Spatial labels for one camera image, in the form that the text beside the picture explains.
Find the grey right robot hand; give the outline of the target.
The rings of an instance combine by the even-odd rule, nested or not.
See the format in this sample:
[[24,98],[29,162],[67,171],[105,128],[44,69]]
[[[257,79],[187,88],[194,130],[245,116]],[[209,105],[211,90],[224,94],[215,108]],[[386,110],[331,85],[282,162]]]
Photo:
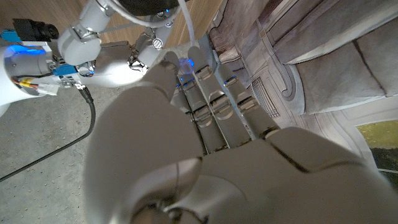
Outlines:
[[[73,67],[75,83],[119,87],[140,80],[154,65],[180,11],[178,1],[88,1],[78,21],[59,37],[58,51]],[[102,43],[113,14],[144,32],[134,44]]]

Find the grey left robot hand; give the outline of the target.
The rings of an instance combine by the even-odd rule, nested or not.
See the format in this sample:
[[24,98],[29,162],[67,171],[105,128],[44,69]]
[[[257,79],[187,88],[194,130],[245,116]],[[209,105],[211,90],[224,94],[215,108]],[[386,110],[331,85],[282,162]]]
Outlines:
[[88,223],[396,223],[397,193],[366,160],[256,108],[258,137],[205,154],[172,104],[167,52],[101,114],[86,154]]

